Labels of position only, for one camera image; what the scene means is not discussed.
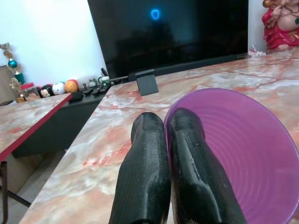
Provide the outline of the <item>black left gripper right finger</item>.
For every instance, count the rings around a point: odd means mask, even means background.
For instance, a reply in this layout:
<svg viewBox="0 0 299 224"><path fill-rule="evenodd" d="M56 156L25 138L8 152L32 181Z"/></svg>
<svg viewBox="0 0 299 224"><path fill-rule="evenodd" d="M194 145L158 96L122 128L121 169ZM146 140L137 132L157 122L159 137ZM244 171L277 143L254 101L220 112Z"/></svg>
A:
<svg viewBox="0 0 299 224"><path fill-rule="evenodd" d="M200 118L178 108L167 131L175 224L247 224L223 166L206 143Z"/></svg>

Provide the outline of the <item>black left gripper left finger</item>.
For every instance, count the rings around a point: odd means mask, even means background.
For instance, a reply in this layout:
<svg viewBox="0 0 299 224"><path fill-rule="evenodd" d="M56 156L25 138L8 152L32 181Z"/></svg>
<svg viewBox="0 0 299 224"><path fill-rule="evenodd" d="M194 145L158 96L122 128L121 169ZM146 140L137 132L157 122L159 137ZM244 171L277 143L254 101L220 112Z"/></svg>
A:
<svg viewBox="0 0 299 224"><path fill-rule="evenodd" d="M166 224L171 197L164 124L141 113L131 129L131 148L118 173L109 224Z"/></svg>

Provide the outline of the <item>purple plastic bowl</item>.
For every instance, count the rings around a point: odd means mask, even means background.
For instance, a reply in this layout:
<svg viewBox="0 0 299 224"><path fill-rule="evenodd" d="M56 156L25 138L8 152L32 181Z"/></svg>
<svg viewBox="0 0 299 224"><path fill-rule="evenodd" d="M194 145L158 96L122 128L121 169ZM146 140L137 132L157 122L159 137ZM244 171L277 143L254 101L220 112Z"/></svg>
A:
<svg viewBox="0 0 299 224"><path fill-rule="evenodd" d="M197 114L208 146L231 182L248 224L288 224L299 208L299 153L282 122L233 90L197 90L177 100Z"/></svg>

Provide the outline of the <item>black television stand foot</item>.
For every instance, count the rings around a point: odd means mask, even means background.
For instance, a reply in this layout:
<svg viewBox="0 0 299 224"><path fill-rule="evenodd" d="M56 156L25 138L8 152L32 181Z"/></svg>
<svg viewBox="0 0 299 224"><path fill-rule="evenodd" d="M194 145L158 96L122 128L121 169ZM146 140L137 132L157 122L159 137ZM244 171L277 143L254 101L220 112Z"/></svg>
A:
<svg viewBox="0 0 299 224"><path fill-rule="evenodd" d="M128 81L136 81L141 96L147 96L158 92L155 78L155 70L149 69L128 75Z"/></svg>

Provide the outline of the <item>black low cabinet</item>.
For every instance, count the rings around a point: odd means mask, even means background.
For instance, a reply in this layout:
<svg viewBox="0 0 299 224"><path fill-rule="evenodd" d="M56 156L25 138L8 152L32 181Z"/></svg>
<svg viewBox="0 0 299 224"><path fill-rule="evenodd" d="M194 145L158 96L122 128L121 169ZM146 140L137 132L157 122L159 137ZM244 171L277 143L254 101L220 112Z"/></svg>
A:
<svg viewBox="0 0 299 224"><path fill-rule="evenodd" d="M14 158L68 149L104 96L71 99L12 152Z"/></svg>

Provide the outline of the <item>small black box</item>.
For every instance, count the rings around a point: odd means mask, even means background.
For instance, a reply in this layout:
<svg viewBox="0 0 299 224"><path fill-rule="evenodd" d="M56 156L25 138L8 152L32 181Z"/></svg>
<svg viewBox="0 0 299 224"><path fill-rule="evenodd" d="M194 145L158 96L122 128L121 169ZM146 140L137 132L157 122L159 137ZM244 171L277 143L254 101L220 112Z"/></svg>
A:
<svg viewBox="0 0 299 224"><path fill-rule="evenodd" d="M80 101L83 98L83 92L82 91L76 91L73 92L71 94L71 99L69 100L69 102L76 102L76 101Z"/></svg>

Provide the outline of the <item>orange plush ball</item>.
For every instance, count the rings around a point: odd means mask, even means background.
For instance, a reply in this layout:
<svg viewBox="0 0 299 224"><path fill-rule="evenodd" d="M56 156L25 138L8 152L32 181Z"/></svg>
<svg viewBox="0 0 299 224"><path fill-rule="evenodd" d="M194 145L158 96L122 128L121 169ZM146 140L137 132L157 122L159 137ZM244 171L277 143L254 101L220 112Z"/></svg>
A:
<svg viewBox="0 0 299 224"><path fill-rule="evenodd" d="M75 79L70 79L65 82L64 90L67 93L73 93L78 91L78 83Z"/></svg>

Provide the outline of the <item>white plush ball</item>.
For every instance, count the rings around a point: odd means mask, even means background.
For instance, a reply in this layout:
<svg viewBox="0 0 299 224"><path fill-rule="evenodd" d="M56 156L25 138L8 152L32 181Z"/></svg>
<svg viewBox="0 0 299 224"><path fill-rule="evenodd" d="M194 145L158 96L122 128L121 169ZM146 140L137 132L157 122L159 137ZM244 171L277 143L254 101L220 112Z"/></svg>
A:
<svg viewBox="0 0 299 224"><path fill-rule="evenodd" d="M65 94L64 83L63 82L56 82L52 85L52 91L54 95L61 95Z"/></svg>

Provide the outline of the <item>black Mickey plush ball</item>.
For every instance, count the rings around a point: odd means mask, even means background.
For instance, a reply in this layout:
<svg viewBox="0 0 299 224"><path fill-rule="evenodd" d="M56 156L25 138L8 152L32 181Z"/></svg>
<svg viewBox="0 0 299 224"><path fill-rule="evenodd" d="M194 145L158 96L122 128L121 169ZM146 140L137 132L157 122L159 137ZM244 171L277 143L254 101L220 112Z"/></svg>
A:
<svg viewBox="0 0 299 224"><path fill-rule="evenodd" d="M40 89L40 94L43 98L47 98L55 95L53 93L52 86L53 84L46 84Z"/></svg>

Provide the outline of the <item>marble side table red edge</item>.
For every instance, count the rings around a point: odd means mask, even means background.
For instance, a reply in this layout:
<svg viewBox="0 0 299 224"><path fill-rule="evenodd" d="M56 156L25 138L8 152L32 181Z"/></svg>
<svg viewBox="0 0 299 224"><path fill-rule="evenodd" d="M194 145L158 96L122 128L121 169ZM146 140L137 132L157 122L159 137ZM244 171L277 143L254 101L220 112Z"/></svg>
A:
<svg viewBox="0 0 299 224"><path fill-rule="evenodd" d="M70 93L0 107L0 162L72 98Z"/></svg>

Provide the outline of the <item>white crumpled paper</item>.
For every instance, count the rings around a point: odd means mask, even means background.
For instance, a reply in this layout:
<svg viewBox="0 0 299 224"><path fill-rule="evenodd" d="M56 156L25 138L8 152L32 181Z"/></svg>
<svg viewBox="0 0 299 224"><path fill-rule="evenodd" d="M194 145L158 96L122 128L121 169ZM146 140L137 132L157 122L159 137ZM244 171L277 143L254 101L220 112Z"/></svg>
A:
<svg viewBox="0 0 299 224"><path fill-rule="evenodd" d="M266 52L258 51L254 44L251 46L251 48L248 50L248 56L249 57L260 57L267 55Z"/></svg>

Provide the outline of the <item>black flat screen television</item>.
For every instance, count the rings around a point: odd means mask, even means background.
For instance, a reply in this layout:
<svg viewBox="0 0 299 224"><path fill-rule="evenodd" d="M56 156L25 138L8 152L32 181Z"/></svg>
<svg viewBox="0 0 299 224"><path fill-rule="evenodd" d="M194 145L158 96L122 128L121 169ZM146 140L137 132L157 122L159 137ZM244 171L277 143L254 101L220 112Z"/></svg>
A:
<svg viewBox="0 0 299 224"><path fill-rule="evenodd" d="M110 78L235 60L249 0L87 0Z"/></svg>

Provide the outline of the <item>red pink Ganesha statue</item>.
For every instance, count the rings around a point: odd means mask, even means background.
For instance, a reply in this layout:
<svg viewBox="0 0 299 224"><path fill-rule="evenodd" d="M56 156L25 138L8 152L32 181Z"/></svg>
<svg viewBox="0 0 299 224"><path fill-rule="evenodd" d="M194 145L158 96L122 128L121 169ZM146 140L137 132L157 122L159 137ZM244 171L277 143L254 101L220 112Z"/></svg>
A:
<svg viewBox="0 0 299 224"><path fill-rule="evenodd" d="M299 0L263 0L263 7L267 52L299 48Z"/></svg>

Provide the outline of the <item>tall trophy with teal ball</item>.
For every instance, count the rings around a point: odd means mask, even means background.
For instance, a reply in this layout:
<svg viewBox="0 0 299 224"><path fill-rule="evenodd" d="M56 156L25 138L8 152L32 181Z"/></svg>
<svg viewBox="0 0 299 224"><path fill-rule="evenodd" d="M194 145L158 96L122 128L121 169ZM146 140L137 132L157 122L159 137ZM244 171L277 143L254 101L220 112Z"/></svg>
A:
<svg viewBox="0 0 299 224"><path fill-rule="evenodd" d="M24 84L25 79L22 74L21 65L14 59L13 54L10 51L10 44L8 42L0 44L0 49L3 50L3 55L8 60L7 68L13 73L20 84Z"/></svg>

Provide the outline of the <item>dark metal frame leg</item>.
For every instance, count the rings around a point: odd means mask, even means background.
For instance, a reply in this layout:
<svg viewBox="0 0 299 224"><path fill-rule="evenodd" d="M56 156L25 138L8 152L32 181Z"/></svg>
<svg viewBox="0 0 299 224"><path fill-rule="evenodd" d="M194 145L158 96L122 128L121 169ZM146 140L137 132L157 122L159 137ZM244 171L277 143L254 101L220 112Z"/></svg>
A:
<svg viewBox="0 0 299 224"><path fill-rule="evenodd" d="M31 206L31 203L8 190L6 161L2 161L0 163L0 181L1 181L0 191L2 192L2 215L3 215L3 220L1 224L6 224L8 221L8 198L9 197L14 199L16 202L26 206L27 208Z"/></svg>

